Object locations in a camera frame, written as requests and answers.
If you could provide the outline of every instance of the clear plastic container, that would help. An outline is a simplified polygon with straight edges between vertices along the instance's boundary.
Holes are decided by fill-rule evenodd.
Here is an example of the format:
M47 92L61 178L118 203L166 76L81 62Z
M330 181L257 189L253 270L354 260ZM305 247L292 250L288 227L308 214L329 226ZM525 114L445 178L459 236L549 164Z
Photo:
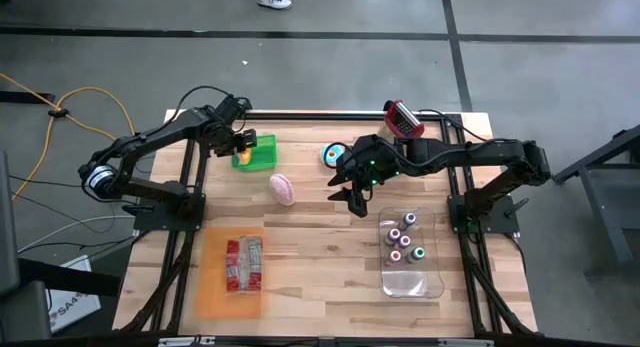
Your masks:
M405 215L412 213L415 222L402 230ZM402 236L411 238L411 245L402 248L399 244L389 245L387 234L391 229L401 229ZM378 236L380 252L380 287L390 297L437 298L444 292L444 284L438 266L438 248L435 237L435 215L425 207L387 207L378 215ZM410 258L415 248L424 250L421 259ZM401 258L394 262L400 251Z

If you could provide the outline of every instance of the concrete floor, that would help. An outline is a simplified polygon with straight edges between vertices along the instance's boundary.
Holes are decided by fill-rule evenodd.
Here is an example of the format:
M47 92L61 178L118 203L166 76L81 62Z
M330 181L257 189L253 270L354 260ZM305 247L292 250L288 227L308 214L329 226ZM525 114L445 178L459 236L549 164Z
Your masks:
M637 35L637 1L452 0L452 4L459 33ZM441 0L294 0L294 8L283 13L259 9L253 0L15 0L0 8L0 23L447 32ZM638 44L461 43L461 53L474 111L490 114L497 136L537 140L546 148L555 172L640 120ZM164 111L187 89L203 83L249 96L260 109L377 110L386 99L400 97L415 109L461 111L452 65L447 41L0 35L1 72L58 96L82 86L108 89L125 103L138 130L158 125ZM14 89L4 81L0 88ZM203 93L191 104L218 100L219 96ZM90 125L127 133L123 117L107 98L80 95L67 107ZM37 161L47 124L45 110L0 105L0 146L7 150L15 175L26 176ZM77 167L106 144L104 138L68 121L59 122L37 178L77 183ZM144 161L141 167L149 169L150 164ZM77 189L32 185L25 196L78 218L111 213L109 206L94 203ZM554 337L640 344L635 326L640 320L637 282L622 277L587 281L583 276L585 269L610 258L611 251L604 231L592 220L579 181L563 187L547 183L521 188L516 196L531 199L518 215L540 331ZM69 223L26 201L18 201L14 208L20 246ZM130 221L120 220L104 235L75 228L56 240L97 243L130 231ZM84 253L58 246L33 251L28 257L60 263ZM120 265L126 261L124 255ZM106 265L118 270L113 263Z

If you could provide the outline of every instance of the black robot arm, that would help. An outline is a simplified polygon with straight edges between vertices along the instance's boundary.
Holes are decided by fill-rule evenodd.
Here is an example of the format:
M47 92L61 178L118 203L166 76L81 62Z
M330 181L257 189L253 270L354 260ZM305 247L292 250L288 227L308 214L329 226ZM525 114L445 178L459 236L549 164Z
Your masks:
M216 108L209 105L190 108L171 123L134 136L120 137L108 148L94 153L89 162L78 169L83 189L89 188L99 199L130 195L179 208L190 196L186 187L178 181L157 183L133 177L138 160L181 140L197 142L201 156L208 156L209 151L218 157L243 152L247 147L255 146L255 131L236 133L231 126L249 109L251 104L247 99L229 95ZM118 168L108 164L112 158L120 158Z
M551 176L544 149L533 141L492 139L482 143L446 144L436 139L397 139L390 143L377 135L358 138L338 158L336 176L329 186L351 181L329 200L346 201L349 211L367 215L362 190L383 185L400 174L412 177L437 173L447 167L506 166L507 170L482 188L464 194L466 215L475 219L488 214L493 203L522 185L537 186Z

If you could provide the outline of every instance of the green container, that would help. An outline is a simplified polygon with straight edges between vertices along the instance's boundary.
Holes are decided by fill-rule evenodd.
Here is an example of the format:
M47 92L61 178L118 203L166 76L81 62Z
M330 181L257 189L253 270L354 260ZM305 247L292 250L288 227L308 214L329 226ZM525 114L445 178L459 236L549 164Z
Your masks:
M251 149L251 161L248 164L240 165L238 156L231 157L231 167L245 172L273 168L277 163L275 135L258 136L258 145Z

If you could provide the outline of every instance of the snack package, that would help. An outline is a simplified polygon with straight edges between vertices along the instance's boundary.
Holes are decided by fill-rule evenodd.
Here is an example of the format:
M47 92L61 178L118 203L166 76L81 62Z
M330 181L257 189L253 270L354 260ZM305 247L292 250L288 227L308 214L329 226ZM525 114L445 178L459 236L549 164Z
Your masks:
M227 292L262 290L262 238L243 236L227 241Z

